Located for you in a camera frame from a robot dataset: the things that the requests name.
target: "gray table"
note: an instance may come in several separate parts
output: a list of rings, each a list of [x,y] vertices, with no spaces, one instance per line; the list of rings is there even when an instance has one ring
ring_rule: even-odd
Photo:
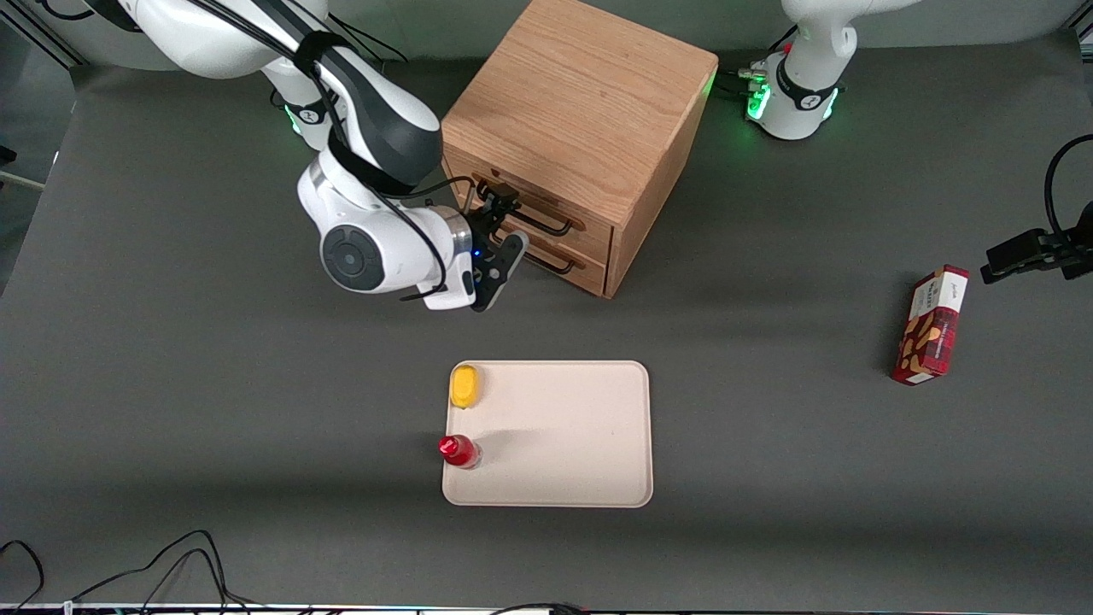
[[[473,70],[397,76],[443,110]],[[55,600],[203,527],[265,601],[1088,612],[1091,281],[975,280],[952,374],[886,377],[909,282],[1044,225],[1049,156],[1093,128],[1076,44],[867,50],[847,81],[802,143],[712,100],[614,300],[528,265],[477,316],[327,280],[313,154],[260,78],[78,73],[0,299],[3,534]],[[433,446],[475,358],[645,364],[653,501],[448,505]],[[167,599],[210,600],[190,577]]]

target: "black metal handle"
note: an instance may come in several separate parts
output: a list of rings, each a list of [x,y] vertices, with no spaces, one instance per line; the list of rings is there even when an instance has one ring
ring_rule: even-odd
[[[548,235],[553,235],[555,237],[565,236],[565,234],[569,232],[569,228],[573,227],[573,220],[568,218],[566,218],[565,224],[563,224],[561,228],[553,228],[519,210],[513,211],[510,215],[513,215],[517,220],[522,220],[525,223],[530,224],[536,228],[539,228],[540,230],[546,233]]]
[[[577,265],[577,261],[572,258],[569,259],[569,262],[567,262],[565,267],[555,267],[554,264],[551,264],[550,262],[543,260],[542,258],[539,258],[538,256],[531,253],[530,251],[525,251],[524,257],[534,262],[536,264],[539,264],[543,269],[546,269],[548,271],[555,273],[557,275],[564,275],[569,271],[572,271],[573,268]]]

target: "drawer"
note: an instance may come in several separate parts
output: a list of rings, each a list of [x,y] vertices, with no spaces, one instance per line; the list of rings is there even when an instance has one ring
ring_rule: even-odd
[[[497,238],[504,239],[508,230],[497,230]],[[578,285],[588,292],[603,296],[603,282],[607,280],[607,267],[590,258],[573,253],[565,247],[549,245],[532,239],[525,256],[525,267],[534,263],[551,271],[565,281]]]
[[[473,163],[466,162],[461,155],[445,155],[445,169],[449,177],[469,175],[475,181],[480,181],[485,176],[482,173],[485,169],[474,168],[474,166]],[[505,181],[519,191],[520,213],[551,228],[561,229],[568,223],[569,229],[562,236],[555,236],[522,220],[509,216],[512,225],[528,233],[529,236],[542,237],[552,244],[563,245],[577,253],[586,255],[592,260],[607,262],[608,253],[611,250],[612,227],[610,224],[572,204],[561,203],[556,199],[543,198],[529,189],[528,186],[521,185],[519,180],[506,178],[504,172],[500,172],[500,178],[491,176],[485,176],[485,178],[486,180]],[[467,198],[467,182],[460,181],[455,187],[459,203],[462,204]]]

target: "tray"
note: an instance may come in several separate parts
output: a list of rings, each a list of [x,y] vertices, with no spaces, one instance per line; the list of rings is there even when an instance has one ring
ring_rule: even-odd
[[[465,362],[469,409],[448,402],[447,434],[482,449],[473,470],[444,465],[459,506],[638,508],[653,497],[649,377],[635,362]]]

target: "red bottle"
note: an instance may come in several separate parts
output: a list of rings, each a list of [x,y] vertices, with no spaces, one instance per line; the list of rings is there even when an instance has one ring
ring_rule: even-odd
[[[463,470],[471,470],[482,460],[482,450],[466,436],[445,436],[439,449],[446,463]]]

